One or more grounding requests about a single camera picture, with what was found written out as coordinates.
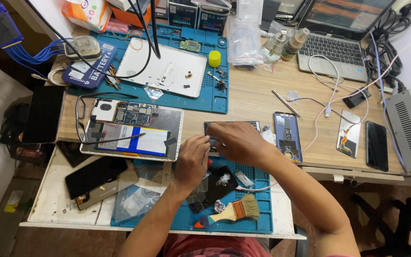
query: brush bristles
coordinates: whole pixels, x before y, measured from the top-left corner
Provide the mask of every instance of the brush bristles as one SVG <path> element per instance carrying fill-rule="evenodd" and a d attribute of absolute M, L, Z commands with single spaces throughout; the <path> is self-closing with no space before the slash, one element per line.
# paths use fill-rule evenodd
<path fill-rule="evenodd" d="M 258 203 L 256 202 L 253 194 L 246 194 L 242 197 L 243 209 L 245 210 L 245 216 L 258 219 L 260 216 Z"/>

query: laptop keyboard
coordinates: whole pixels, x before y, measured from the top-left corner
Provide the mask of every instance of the laptop keyboard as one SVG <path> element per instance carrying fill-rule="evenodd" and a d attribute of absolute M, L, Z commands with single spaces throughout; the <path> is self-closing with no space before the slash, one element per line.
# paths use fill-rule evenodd
<path fill-rule="evenodd" d="M 322 54 L 331 61 L 364 66 L 360 45 L 341 42 L 331 38 L 321 38 L 311 35 L 307 41 L 305 41 L 304 46 L 299 50 L 299 54 L 307 56 Z"/>

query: hand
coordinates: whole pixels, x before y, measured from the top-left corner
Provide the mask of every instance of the hand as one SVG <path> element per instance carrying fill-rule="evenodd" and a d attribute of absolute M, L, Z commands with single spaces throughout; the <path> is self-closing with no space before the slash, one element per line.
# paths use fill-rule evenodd
<path fill-rule="evenodd" d="M 213 146 L 230 161 L 264 170 L 273 158 L 282 158 L 277 147 L 247 122 L 213 122 L 206 134 L 218 139 Z"/>
<path fill-rule="evenodd" d="M 209 136 L 199 134 L 180 146 L 173 183 L 177 188 L 183 189 L 187 195 L 201 183 L 207 171 L 209 138 Z"/>

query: laptop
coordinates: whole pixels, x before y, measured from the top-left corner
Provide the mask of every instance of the laptop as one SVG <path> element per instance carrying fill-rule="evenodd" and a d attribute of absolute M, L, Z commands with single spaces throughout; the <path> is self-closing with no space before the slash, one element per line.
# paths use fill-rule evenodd
<path fill-rule="evenodd" d="M 310 37 L 298 52 L 299 69 L 309 69 L 309 58 L 322 54 L 333 61 L 340 77 L 367 82 L 360 41 L 390 9 L 395 0 L 312 0 L 298 28 L 310 30 Z M 311 69 L 318 74 L 336 75 L 322 57 L 313 57 Z"/>

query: laptop screen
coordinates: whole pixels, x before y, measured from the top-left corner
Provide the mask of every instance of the laptop screen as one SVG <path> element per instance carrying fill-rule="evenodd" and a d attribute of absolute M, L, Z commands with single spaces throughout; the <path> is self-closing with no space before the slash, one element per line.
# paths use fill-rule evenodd
<path fill-rule="evenodd" d="M 361 40 L 394 0 L 313 0 L 299 28 Z"/>

